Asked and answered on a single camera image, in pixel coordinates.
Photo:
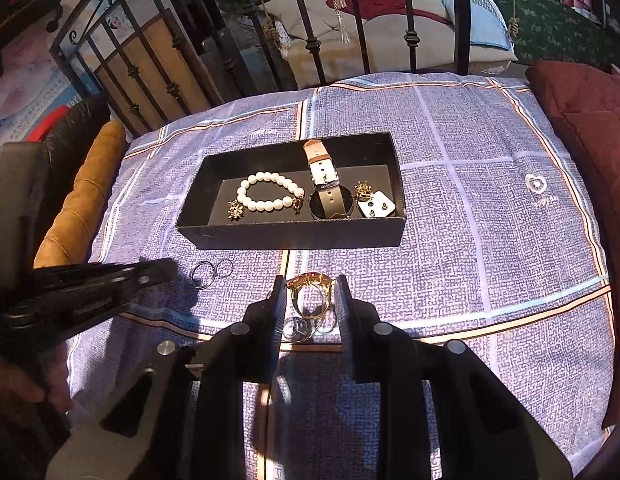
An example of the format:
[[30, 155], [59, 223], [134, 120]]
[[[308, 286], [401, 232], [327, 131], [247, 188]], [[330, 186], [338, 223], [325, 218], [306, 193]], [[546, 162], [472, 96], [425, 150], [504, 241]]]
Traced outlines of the person's left hand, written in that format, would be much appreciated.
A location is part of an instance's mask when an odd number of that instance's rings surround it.
[[64, 415], [72, 408], [68, 384], [68, 345], [49, 355], [44, 384], [0, 355], [0, 458], [22, 469], [40, 467], [54, 455], [54, 443], [36, 412], [47, 403]]

